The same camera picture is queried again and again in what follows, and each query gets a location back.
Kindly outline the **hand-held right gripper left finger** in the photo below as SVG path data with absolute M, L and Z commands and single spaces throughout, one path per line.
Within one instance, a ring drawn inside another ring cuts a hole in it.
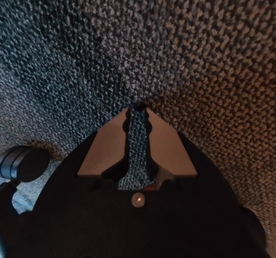
M 96 133 L 78 177 L 119 182 L 129 169 L 130 109 L 125 108 Z

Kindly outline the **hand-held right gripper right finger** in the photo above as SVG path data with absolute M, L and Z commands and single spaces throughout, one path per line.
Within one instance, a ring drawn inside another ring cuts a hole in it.
M 197 171 L 176 129 L 147 108 L 147 171 L 157 190 L 164 181 L 195 178 Z

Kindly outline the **office chair caster wheel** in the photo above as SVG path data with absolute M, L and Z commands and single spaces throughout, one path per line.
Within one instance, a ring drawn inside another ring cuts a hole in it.
M 45 172 L 50 159 L 47 149 L 25 145 L 13 146 L 0 155 L 0 176 L 24 183 L 34 181 Z

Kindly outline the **black chair leg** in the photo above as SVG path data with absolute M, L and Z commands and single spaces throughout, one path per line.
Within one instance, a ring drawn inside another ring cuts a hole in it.
M 5 217 L 16 217 L 18 212 L 12 204 L 13 195 L 17 191 L 17 183 L 13 181 L 3 183 L 0 186 L 0 214 Z

